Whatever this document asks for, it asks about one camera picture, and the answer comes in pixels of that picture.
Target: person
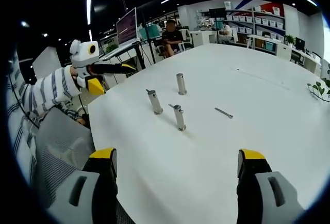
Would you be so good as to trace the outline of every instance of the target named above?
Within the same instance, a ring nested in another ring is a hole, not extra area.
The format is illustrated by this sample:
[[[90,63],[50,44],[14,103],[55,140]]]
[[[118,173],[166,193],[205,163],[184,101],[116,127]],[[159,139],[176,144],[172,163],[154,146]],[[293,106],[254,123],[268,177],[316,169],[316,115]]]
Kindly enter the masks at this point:
[[[233,36],[232,28],[228,25],[227,21],[222,21],[223,23],[223,29],[219,31],[219,34],[224,37],[231,37]]]
[[[154,22],[154,24],[157,26],[157,29],[158,29],[159,33],[162,34],[163,29],[159,26],[159,21],[156,20],[156,21]]]
[[[9,62],[5,95],[9,138],[22,175],[31,185],[37,164],[35,129],[39,128],[33,119],[80,94],[75,83],[77,72],[72,66],[66,66],[30,85],[23,79],[17,53]]]
[[[162,34],[162,41],[166,58],[173,56],[175,50],[179,50],[178,44],[183,41],[183,37],[181,32],[176,29],[174,20],[168,20],[166,22],[166,30]]]

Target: white wall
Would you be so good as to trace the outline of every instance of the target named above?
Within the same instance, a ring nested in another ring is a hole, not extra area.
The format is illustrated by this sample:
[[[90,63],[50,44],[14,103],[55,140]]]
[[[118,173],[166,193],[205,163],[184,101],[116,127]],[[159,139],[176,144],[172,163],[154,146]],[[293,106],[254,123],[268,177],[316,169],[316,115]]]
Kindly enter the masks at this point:
[[[62,67],[54,47],[45,48],[32,65],[37,79],[44,78]]]

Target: man sitting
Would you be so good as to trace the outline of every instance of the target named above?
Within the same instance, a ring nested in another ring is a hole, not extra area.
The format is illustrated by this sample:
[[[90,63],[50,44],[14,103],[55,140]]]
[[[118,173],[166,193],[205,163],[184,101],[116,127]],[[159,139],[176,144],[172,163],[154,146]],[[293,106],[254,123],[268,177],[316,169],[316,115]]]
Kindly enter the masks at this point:
[[[228,22],[222,21],[222,23],[223,23],[223,29],[219,31],[220,43],[222,43],[222,41],[226,41],[226,40],[228,41],[233,36],[233,30],[228,25]]]
[[[175,50],[179,50],[178,44],[183,41],[183,37],[181,32],[176,29],[174,20],[167,21],[166,30],[162,34],[162,41],[166,58],[173,56]]]

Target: computer monitor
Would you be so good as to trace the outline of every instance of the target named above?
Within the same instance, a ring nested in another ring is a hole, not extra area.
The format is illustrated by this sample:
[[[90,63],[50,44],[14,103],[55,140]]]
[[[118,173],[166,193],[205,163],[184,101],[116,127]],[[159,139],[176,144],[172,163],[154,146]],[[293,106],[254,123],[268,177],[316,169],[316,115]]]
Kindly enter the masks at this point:
[[[117,36],[119,46],[138,38],[136,8],[129,11],[117,22]]]
[[[295,48],[297,50],[305,51],[305,41],[296,37],[295,38]]]

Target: striped sleeve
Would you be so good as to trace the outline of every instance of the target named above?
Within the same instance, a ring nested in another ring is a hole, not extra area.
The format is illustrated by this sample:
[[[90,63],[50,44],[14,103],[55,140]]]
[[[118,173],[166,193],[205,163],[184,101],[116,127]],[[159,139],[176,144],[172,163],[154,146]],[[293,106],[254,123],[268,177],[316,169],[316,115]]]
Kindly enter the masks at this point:
[[[51,75],[39,79],[35,85],[26,84],[22,87],[18,84],[18,88],[22,89],[19,92],[25,110],[33,113],[33,117],[80,94],[70,74],[70,66],[57,69]]]

